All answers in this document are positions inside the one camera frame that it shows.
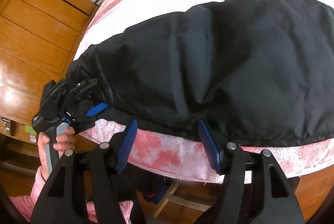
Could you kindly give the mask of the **person left hand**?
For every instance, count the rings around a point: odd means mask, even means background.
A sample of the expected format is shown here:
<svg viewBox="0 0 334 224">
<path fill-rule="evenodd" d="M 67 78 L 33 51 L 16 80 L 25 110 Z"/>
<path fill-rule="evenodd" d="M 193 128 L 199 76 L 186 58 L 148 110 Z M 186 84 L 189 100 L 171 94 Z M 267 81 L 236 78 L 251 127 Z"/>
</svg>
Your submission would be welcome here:
<svg viewBox="0 0 334 224">
<path fill-rule="evenodd" d="M 59 157 L 68 149 L 75 149 L 75 131 L 72 127 L 68 126 L 63 134 L 56 137 L 56 143 L 53 144 L 53 148 L 58 152 Z M 50 143 L 49 137 L 44 133 L 38 134 L 38 154 L 41 162 L 41 175 L 44 180 L 49 177 L 48 163 L 46 159 L 45 146 Z"/>
</svg>

